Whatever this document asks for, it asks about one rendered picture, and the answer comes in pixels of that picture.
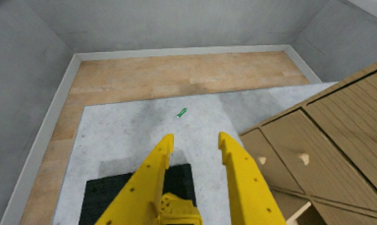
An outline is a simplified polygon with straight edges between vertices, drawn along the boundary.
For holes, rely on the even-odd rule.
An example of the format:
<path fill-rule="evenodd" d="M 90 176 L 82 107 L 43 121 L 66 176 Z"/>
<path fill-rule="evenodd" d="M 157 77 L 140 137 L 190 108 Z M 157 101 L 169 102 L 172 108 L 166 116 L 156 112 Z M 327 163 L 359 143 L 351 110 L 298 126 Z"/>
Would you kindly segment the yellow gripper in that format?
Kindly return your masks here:
<path fill-rule="evenodd" d="M 225 132 L 219 132 L 218 149 L 226 166 L 231 225 L 287 225 L 252 157 Z M 95 225 L 154 225 L 170 152 L 174 134 L 155 145 Z"/>

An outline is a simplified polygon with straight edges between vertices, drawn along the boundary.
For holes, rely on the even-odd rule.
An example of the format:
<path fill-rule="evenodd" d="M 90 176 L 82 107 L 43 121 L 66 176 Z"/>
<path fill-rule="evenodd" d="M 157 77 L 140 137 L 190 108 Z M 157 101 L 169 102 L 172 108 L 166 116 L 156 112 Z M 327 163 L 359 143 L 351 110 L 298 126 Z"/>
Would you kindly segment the tan wooden chest of drawers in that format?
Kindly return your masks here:
<path fill-rule="evenodd" d="M 267 135 L 264 133 L 264 131 L 262 130 L 261 127 L 269 124 L 272 122 L 272 120 L 274 121 L 274 119 L 278 119 L 280 118 L 281 116 L 284 116 L 288 113 L 290 113 L 291 111 L 293 110 L 296 110 L 298 109 L 299 107 L 302 107 L 311 117 L 312 119 L 326 132 L 326 134 L 339 146 L 339 148 L 350 158 L 350 160 L 360 169 L 360 171 L 369 179 L 369 181 L 377 188 L 377 180 L 368 172 L 368 170 L 355 158 L 355 156 L 339 141 L 339 139 L 319 120 L 319 118 L 307 107 L 307 105 L 323 98 L 324 96 L 330 94 L 330 92 L 332 93 L 332 91 L 336 91 L 338 89 L 340 89 L 340 87 L 343 87 L 347 84 L 350 84 L 374 71 L 377 70 L 377 62 L 374 63 L 373 65 L 357 72 L 356 74 L 340 81 L 339 83 L 337 84 L 334 84 L 320 92 L 318 92 L 317 94 L 305 99 L 304 101 L 292 106 L 291 108 L 245 130 L 244 132 L 238 134 L 238 137 L 240 138 L 240 136 L 242 134 L 246 134 L 247 132 L 249 131 L 252 131 L 254 129 L 256 129 L 257 127 L 259 127 L 259 129 L 262 131 L 262 133 L 264 134 L 264 136 L 269 140 L 269 142 L 272 144 L 272 146 L 274 147 L 274 149 L 276 150 L 276 152 L 279 154 L 279 156 L 281 157 L 281 159 L 284 161 L 284 163 L 286 164 L 286 166 L 288 167 L 288 169 L 291 171 L 291 173 L 293 174 L 293 176 L 295 177 L 295 179 L 297 180 L 297 182 L 299 183 L 299 185 L 301 186 L 301 188 L 304 190 L 304 194 L 301 194 L 301 193 L 297 193 L 297 192 L 293 192 L 293 191 L 289 191 L 289 190 L 285 190 L 285 189 L 281 189 L 281 188 L 277 188 L 277 187 L 273 187 L 273 186 L 269 186 L 269 184 L 267 183 L 267 181 L 265 180 L 264 176 L 262 175 L 261 171 L 261 175 L 262 177 L 264 178 L 265 182 L 267 183 L 268 187 L 270 188 L 271 192 L 273 192 L 274 190 L 276 191 L 279 191 L 279 192 L 283 192 L 283 193 L 287 193 L 287 194 L 290 194 L 290 195 L 294 195 L 294 196 L 297 196 L 297 197 L 304 197 L 304 198 L 307 198 L 307 199 L 310 199 L 311 202 L 313 203 L 313 205 L 315 206 L 315 208 L 317 209 L 317 211 L 320 213 L 320 215 L 322 216 L 322 218 L 324 219 L 324 221 L 326 222 L 327 225 L 330 225 L 329 222 L 327 221 L 327 219 L 325 218 L 325 216 L 322 214 L 322 212 L 320 211 L 320 209 L 318 208 L 318 206 L 315 204 L 316 201 L 318 202 L 322 202 L 322 203 L 326 203 L 326 204 L 329 204 L 329 205 L 333 205 L 333 206 L 336 206 L 336 207 L 339 207 L 339 208 L 343 208 L 343 209 L 347 209 L 347 210 L 351 210 L 351 211 L 354 211 L 354 212 L 358 212 L 358 213 L 362 213 L 362 214 L 366 214 L 366 215 L 369 215 L 369 216 L 373 216 L 373 217 L 377 217 L 377 211 L 375 210 L 370 210 L 370 209 L 366 209 L 366 208 L 362 208 L 362 207 L 358 207 L 358 206 L 353 206 L 353 205 L 349 205 L 349 204 L 345 204 L 345 203 L 341 203 L 341 202 L 336 202 L 336 201 L 332 201 L 332 200 L 328 200 L 328 199 L 325 199 L 325 198 L 321 198 L 321 197 L 313 197 L 313 196 L 310 196 L 308 194 L 308 192 L 306 191 L 306 189 L 304 188 L 304 186 L 301 184 L 301 182 L 299 181 L 299 179 L 296 177 L 295 173 L 292 171 L 292 169 L 290 168 L 290 166 L 287 164 L 287 162 L 285 161 L 285 159 L 282 157 L 282 155 L 280 154 L 280 152 L 277 150 L 277 148 L 275 147 L 275 145 L 270 141 L 270 139 L 267 137 Z M 270 122 L 271 121 L 271 122 Z M 241 138 L 240 138 L 241 140 Z M 242 140 L 241 140 L 242 142 Z M 242 142 L 243 144 L 243 142 Z M 245 147 L 245 145 L 243 144 L 243 146 Z M 246 151 L 248 152 L 247 148 L 245 147 Z M 250 155 L 250 153 L 248 152 L 248 154 Z M 251 155 L 250 155 L 251 156 Z"/>

